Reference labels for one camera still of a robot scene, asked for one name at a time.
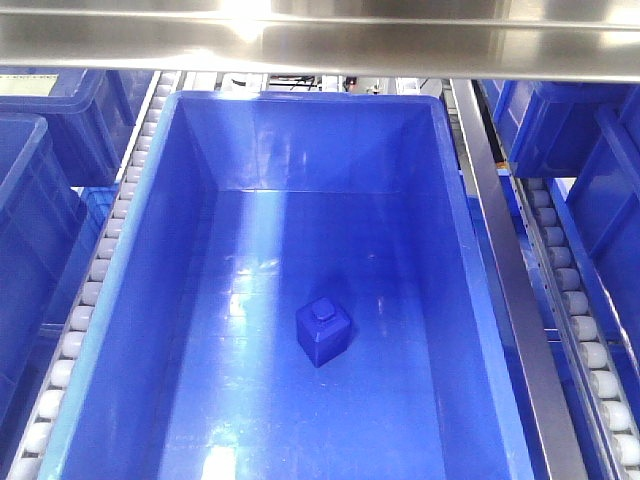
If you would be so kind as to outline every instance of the metal frame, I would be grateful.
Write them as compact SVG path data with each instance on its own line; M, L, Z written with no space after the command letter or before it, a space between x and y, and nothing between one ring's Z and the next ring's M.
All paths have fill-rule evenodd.
M635 0L0 0L0 64L640 81Z
M535 418L537 437L551 480L586 480L569 410L502 192L493 154L470 80L451 86L465 138L469 169L465 182L475 186L495 259L511 330Z

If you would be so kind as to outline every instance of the bin floor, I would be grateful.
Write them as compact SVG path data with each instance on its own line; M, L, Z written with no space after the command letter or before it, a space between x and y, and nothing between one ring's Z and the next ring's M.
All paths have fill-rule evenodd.
M150 476L444 478L401 196L215 197L200 217ZM323 295L357 331L316 369L295 312Z

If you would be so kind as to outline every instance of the blue container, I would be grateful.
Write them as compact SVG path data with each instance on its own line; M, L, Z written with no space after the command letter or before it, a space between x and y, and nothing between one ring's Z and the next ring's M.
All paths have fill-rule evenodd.
M575 177L600 133L595 112L619 105L629 87L620 84L483 82L493 121L518 177Z
M74 186L111 185L153 72L0 68L2 75L57 75L47 94L6 95L0 112L35 113L49 123L54 152Z
M296 329L298 343L320 367L347 349L352 323L340 305L322 297L296 312Z
M640 150L640 87L633 87L624 102L620 123L625 127L636 148Z
M0 116L0 419L85 215L46 121Z
M172 96L41 478L532 479L447 122ZM358 328L314 369L293 319L320 297Z
M87 187L82 191L81 198L87 205L90 221L96 235L102 230L104 222L111 212L118 187L118 184L113 184L110 187Z
M51 298L49 309L45 314L44 321L46 323L62 324L67 320L78 289L85 279L116 191L117 185L112 187L90 187L85 188L82 192L81 200L86 205L87 214L78 233L78 238L69 254L64 272L60 276L58 286Z
M567 196L580 237L607 289L621 324L640 351L640 153L614 111L596 118L602 130Z
M492 118L500 118L509 92L514 85L513 80L481 80L480 87L484 92Z

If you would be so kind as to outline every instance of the stainless steel beam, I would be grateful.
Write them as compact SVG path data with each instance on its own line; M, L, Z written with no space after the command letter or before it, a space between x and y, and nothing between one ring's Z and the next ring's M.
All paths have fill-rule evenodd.
M640 81L635 0L0 0L4 65Z
M580 448L473 86L469 80L453 80L451 86L471 167L471 178L465 178L465 181L472 182L477 190L547 474L552 480L586 480Z

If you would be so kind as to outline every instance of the blue bottle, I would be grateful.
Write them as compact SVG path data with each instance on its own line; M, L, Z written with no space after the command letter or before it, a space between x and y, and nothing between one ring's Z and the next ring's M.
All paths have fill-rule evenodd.
M349 346L353 323L340 305L326 297L296 312L298 343L315 367L320 367Z

